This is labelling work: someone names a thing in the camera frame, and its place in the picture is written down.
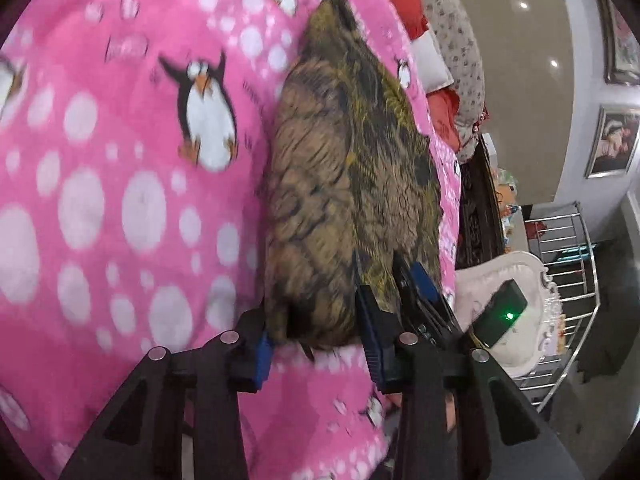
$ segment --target framed picture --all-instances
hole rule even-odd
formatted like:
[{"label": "framed picture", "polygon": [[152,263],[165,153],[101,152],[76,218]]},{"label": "framed picture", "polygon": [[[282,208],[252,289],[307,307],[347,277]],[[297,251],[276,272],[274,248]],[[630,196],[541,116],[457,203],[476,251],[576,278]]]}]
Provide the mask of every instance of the framed picture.
[{"label": "framed picture", "polygon": [[602,107],[585,176],[626,174],[636,152],[639,131],[640,108]]},{"label": "framed picture", "polygon": [[640,85],[640,44],[611,0],[598,0],[605,43],[605,79]]}]

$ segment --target penguin eye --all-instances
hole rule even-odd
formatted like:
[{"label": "penguin eye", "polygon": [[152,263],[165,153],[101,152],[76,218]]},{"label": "penguin eye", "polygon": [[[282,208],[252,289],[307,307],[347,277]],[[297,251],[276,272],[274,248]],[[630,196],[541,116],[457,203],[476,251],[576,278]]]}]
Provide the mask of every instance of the penguin eye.
[{"label": "penguin eye", "polygon": [[187,76],[189,79],[196,79],[200,73],[200,64],[197,61],[191,61],[187,67]]}]

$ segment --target metal rack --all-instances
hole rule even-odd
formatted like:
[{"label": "metal rack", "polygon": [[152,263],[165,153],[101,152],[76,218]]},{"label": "metal rack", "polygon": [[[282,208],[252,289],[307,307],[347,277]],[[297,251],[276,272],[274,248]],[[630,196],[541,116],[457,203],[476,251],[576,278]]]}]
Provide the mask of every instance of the metal rack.
[{"label": "metal rack", "polygon": [[569,373],[600,307],[593,245],[580,203],[574,202],[567,208],[567,214],[525,222],[532,224],[536,232],[535,240],[529,241],[530,252],[540,258],[548,276],[558,286],[566,316],[565,352],[540,359],[529,374],[515,379],[539,412]]}]

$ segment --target beige patterned cushion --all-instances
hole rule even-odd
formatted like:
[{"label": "beige patterned cushion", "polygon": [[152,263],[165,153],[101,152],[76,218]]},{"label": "beige patterned cushion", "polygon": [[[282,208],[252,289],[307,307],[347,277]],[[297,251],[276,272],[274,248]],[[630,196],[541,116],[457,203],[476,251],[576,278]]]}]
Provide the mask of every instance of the beige patterned cushion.
[{"label": "beige patterned cushion", "polygon": [[466,162],[478,143],[477,138],[472,138],[471,127],[484,106],[484,69],[478,42],[460,0],[422,0],[422,8],[455,79],[453,88],[460,96],[456,125],[463,148],[458,159]]}]

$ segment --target metal screw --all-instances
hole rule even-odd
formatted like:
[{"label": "metal screw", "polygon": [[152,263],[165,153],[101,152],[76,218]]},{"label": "metal screw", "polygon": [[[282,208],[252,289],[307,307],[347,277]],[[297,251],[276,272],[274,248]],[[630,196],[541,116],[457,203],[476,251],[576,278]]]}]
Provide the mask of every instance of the metal screw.
[{"label": "metal screw", "polygon": [[235,330],[227,330],[220,336],[220,341],[226,345],[231,345],[240,339],[240,335]]},{"label": "metal screw", "polygon": [[415,345],[418,342],[418,336],[413,332],[402,332],[400,342],[405,345]]},{"label": "metal screw", "polygon": [[479,363],[485,363],[489,360],[488,352],[486,350],[482,350],[481,348],[476,348],[473,352],[471,352],[471,357]]},{"label": "metal screw", "polygon": [[154,346],[147,354],[152,361],[161,361],[166,355],[166,348]]}]

